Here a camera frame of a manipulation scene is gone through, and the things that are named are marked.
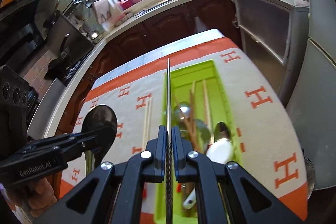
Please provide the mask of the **person's left hand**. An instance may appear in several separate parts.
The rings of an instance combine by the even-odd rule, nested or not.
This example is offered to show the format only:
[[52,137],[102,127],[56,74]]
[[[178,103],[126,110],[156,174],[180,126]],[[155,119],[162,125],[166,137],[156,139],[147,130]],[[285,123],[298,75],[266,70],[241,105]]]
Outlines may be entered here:
[[30,213],[37,218],[47,211],[51,206],[57,203],[54,190],[46,178],[41,178],[31,184],[33,194],[24,199],[29,204]]

